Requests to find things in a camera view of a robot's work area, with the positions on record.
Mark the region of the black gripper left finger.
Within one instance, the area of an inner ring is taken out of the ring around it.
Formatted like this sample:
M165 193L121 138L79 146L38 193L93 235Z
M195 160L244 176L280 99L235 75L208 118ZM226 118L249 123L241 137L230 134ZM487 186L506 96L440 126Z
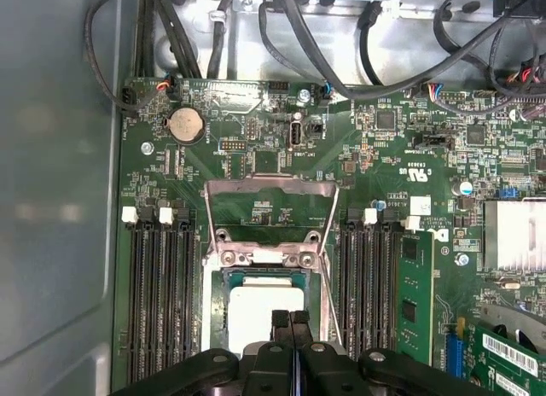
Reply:
M114 395L289 395L293 380L290 313L274 311L270 340L242 357L213 348L132 383Z

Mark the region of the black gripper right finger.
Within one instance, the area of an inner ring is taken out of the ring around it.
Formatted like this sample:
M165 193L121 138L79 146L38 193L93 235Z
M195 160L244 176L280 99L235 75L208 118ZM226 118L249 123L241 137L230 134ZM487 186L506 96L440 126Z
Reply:
M306 311L292 313L294 345L305 374L305 395L468 395L469 384L413 358L372 348L357 361L315 341Z

